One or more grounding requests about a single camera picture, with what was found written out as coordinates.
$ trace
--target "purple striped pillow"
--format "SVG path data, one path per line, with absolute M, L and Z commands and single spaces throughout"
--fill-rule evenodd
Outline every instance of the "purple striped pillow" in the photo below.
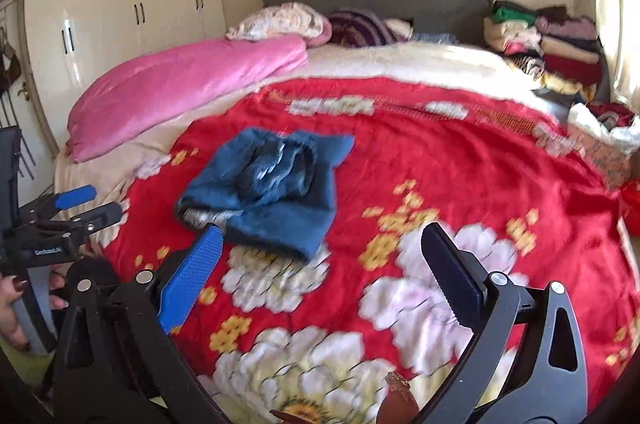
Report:
M 328 16 L 332 36 L 329 43 L 348 48 L 392 45 L 401 39 L 370 10 L 342 8 Z

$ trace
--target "bed sheet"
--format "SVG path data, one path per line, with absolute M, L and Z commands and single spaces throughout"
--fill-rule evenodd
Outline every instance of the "bed sheet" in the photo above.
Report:
M 308 76 L 388 76 L 408 83 L 433 84 L 478 92 L 494 99 L 510 99 L 551 116 L 557 109 L 531 92 L 537 85 L 529 76 L 513 70 L 500 56 L 491 52 L 428 43 L 369 49 L 326 45 L 308 51 L 308 64 L 305 67 L 213 100 L 145 131 L 101 157 L 76 164 L 63 150 L 56 159 L 55 190 L 68 191 L 92 184 L 97 191 L 94 201 L 69 210 L 66 216 L 72 217 L 81 210 L 122 200 L 140 166 L 155 159 L 166 159 L 175 140 L 195 119 L 222 114 L 246 94 L 270 83 Z M 146 172 L 144 168 L 140 171 L 142 174 Z M 107 245 L 116 234 L 117 227 L 99 233 L 94 238 L 94 250 Z
M 191 124 L 169 159 L 149 163 L 130 186 L 128 220 L 104 249 L 122 279 L 192 242 L 175 202 L 247 126 L 348 133 L 355 146 L 336 170 L 337 216 L 315 257 L 300 263 L 227 243 L 172 330 L 233 422 L 275 422 L 270 410 L 311 423 L 372 422 L 391 370 L 426 403 L 470 339 L 422 258 L 431 221 L 517 284 L 561 281 L 580 325 L 590 406 L 610 390 L 640 340 L 618 199 L 557 124 L 513 101 L 385 78 L 267 86 Z

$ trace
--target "human hand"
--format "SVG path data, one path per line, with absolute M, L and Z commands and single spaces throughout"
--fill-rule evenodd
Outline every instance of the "human hand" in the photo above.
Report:
M 49 278 L 49 288 L 55 290 L 62 288 L 64 285 L 64 277 L 53 270 Z M 2 277 L 0 274 L 0 334 L 17 350 L 22 352 L 28 352 L 30 345 L 22 328 L 18 324 L 12 303 L 20 299 L 20 296 L 27 290 L 28 286 L 29 282 L 26 280 L 20 280 L 15 276 Z M 60 310 L 68 307 L 68 303 L 57 296 L 50 296 L 49 299 L 52 310 Z

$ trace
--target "green cloth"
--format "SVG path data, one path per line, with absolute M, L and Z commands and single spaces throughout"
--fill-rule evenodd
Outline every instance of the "green cloth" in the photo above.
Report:
M 536 17 L 533 14 L 518 12 L 506 7 L 500 7 L 497 11 L 495 11 L 492 19 L 494 20 L 494 23 L 502 23 L 503 21 L 516 19 L 520 21 L 526 21 L 529 26 L 533 25 L 536 22 Z

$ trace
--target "cabinet handle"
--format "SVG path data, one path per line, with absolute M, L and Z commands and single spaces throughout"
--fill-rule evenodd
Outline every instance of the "cabinet handle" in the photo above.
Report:
M 71 51 L 75 52 L 76 48 L 74 47 L 74 37 L 71 35 L 71 27 L 67 27 L 66 30 L 69 32 L 69 42 L 71 43 Z

